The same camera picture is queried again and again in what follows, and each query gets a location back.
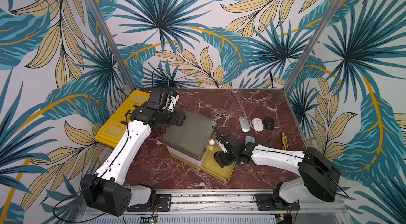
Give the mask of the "white computer mouse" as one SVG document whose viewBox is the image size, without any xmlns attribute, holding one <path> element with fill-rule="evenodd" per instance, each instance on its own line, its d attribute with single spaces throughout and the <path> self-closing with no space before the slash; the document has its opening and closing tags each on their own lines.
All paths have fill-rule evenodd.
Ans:
<svg viewBox="0 0 406 224">
<path fill-rule="evenodd" d="M 256 132 L 263 131 L 263 122 L 260 118 L 253 118 L 252 119 L 252 126 Z"/>
</svg>

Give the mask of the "yellow pull-out drawer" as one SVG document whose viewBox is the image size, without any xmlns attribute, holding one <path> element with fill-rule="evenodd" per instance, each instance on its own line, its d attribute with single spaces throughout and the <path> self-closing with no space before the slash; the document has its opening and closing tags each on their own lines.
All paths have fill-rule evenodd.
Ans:
<svg viewBox="0 0 406 224">
<path fill-rule="evenodd" d="M 226 184 L 231 179 L 235 167 L 235 162 L 233 162 L 230 166 L 221 168 L 214 159 L 214 154 L 217 152 L 222 152 L 222 149 L 217 143 L 215 143 L 212 150 L 210 149 L 210 147 L 208 148 L 205 160 L 202 166 L 199 167 L 199 170 L 208 173 L 209 175 Z"/>
</svg>

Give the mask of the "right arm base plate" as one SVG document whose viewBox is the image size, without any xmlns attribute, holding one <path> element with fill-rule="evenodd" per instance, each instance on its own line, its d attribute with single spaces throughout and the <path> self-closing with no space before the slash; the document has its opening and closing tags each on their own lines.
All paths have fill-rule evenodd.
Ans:
<svg viewBox="0 0 406 224">
<path fill-rule="evenodd" d="M 258 193 L 255 194 L 254 202 L 257 204 L 259 211 L 296 211 L 300 210 L 298 202 L 287 203 L 279 196 L 271 193 Z"/>
</svg>

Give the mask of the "light blue computer mouse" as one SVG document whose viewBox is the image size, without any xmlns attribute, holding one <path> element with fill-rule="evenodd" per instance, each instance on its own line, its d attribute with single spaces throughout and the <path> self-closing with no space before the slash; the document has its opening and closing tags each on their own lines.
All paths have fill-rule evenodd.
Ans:
<svg viewBox="0 0 406 224">
<path fill-rule="evenodd" d="M 252 136 L 245 137 L 245 145 L 256 145 L 256 140 Z"/>
</svg>

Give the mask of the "black computer mouse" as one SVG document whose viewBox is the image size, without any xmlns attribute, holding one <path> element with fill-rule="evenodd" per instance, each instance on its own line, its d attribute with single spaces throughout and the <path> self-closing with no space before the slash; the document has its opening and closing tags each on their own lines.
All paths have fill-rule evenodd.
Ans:
<svg viewBox="0 0 406 224">
<path fill-rule="evenodd" d="M 264 118 L 264 126 L 265 126 L 266 129 L 274 130 L 274 128 L 275 128 L 274 119 L 272 117 L 265 117 Z"/>
</svg>

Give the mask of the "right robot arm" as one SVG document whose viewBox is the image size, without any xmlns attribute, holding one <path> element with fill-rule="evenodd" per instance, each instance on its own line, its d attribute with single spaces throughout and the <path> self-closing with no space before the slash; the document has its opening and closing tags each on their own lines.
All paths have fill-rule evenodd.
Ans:
<svg viewBox="0 0 406 224">
<path fill-rule="evenodd" d="M 299 177 L 278 184 L 273 197 L 284 203 L 315 197 L 333 202 L 339 188 L 340 169 L 315 148 L 287 151 L 249 142 L 243 145 L 232 135 L 217 136 L 221 151 L 214 154 L 221 168 L 233 163 L 270 166 L 289 171 Z"/>
</svg>

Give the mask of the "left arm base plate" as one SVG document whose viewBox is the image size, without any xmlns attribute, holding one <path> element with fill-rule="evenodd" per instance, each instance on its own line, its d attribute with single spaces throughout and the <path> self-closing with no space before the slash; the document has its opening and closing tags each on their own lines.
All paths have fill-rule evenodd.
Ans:
<svg viewBox="0 0 406 224">
<path fill-rule="evenodd" d="M 169 212 L 171 209 L 171 194 L 152 194 L 146 204 L 138 204 L 127 208 L 128 212 Z"/>
</svg>

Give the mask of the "silver computer mouse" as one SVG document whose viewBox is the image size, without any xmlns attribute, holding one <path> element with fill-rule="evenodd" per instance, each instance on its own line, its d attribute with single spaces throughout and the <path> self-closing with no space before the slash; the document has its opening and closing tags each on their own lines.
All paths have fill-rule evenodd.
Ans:
<svg viewBox="0 0 406 224">
<path fill-rule="evenodd" d="M 249 122 L 248 118 L 240 117 L 239 122 L 240 122 L 242 132 L 247 133 L 251 130 L 251 126 L 250 126 L 250 122 Z"/>
</svg>

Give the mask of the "grey drawer unit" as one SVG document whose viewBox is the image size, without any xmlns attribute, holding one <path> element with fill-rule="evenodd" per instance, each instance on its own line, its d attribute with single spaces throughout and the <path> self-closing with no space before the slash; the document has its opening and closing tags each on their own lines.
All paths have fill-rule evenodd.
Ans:
<svg viewBox="0 0 406 224">
<path fill-rule="evenodd" d="M 198 169 L 208 154 L 217 121 L 188 109 L 182 111 L 186 115 L 183 125 L 170 126 L 163 142 L 171 157 Z"/>
</svg>

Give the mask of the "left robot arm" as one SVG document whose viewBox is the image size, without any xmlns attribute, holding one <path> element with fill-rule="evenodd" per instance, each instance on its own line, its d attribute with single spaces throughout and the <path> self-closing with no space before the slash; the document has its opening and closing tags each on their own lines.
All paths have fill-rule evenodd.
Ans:
<svg viewBox="0 0 406 224">
<path fill-rule="evenodd" d="M 154 127 L 164 124 L 181 127 L 185 120 L 185 112 L 163 108 L 137 107 L 127 113 L 126 131 L 110 156 L 94 174 L 81 179 L 86 205 L 119 217 L 130 206 L 149 203 L 152 193 L 149 187 L 127 189 L 123 186 L 129 167 Z"/>
</svg>

